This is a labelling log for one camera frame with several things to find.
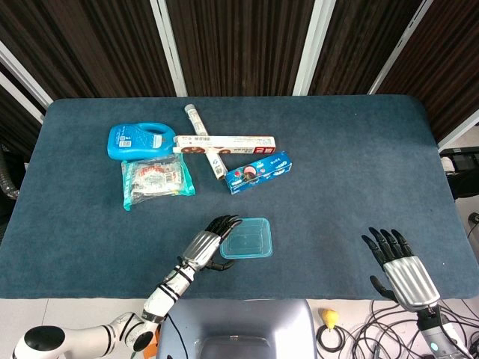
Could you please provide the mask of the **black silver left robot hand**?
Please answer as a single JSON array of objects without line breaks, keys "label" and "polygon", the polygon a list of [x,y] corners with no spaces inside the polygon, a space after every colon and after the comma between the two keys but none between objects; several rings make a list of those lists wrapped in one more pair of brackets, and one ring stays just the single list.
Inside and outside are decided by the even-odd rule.
[{"label": "black silver left robot hand", "polygon": [[224,240],[231,234],[232,230],[242,223],[237,215],[224,215],[213,219],[205,230],[200,231],[192,240],[181,258],[182,267],[191,267],[195,271],[210,269],[214,271],[225,271],[234,265],[234,260],[226,263],[215,263],[213,261],[217,250]]}]

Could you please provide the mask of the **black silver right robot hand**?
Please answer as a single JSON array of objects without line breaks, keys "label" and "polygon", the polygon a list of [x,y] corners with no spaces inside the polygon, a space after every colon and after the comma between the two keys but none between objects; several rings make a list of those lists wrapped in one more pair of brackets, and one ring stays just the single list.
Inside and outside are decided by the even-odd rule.
[{"label": "black silver right robot hand", "polygon": [[397,230],[369,229],[361,238],[369,247],[379,267],[391,285],[382,285],[370,276],[373,288],[384,298],[399,304],[404,310],[418,313],[436,307],[440,294],[420,258],[413,254],[407,240]]}]

